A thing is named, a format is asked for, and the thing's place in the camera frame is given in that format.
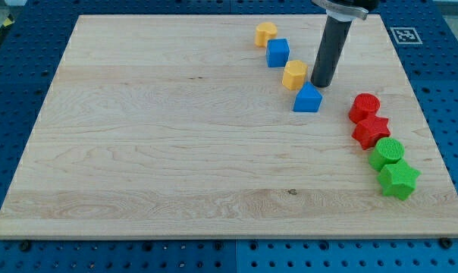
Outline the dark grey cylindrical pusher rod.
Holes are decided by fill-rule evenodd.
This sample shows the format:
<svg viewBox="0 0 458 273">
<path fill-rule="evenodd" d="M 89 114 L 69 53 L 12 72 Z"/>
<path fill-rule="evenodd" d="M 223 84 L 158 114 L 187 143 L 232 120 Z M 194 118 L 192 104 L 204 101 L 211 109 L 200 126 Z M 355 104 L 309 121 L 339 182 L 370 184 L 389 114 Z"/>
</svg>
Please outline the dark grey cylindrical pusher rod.
<svg viewBox="0 0 458 273">
<path fill-rule="evenodd" d="M 327 16 L 310 78 L 314 86 L 327 87 L 331 84 L 351 23 L 351 21 L 343 22 L 330 15 Z"/>
</svg>

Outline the silver metal rod mount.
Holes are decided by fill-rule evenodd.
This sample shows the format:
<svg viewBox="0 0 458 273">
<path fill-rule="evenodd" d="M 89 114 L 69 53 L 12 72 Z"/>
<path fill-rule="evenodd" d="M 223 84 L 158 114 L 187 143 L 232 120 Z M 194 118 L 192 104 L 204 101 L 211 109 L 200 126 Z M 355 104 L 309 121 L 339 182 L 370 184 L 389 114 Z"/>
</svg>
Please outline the silver metal rod mount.
<svg viewBox="0 0 458 273">
<path fill-rule="evenodd" d="M 329 17 L 338 21 L 352 21 L 356 18 L 366 20 L 374 11 L 379 0 L 311 0 L 311 3 L 324 8 Z"/>
</svg>

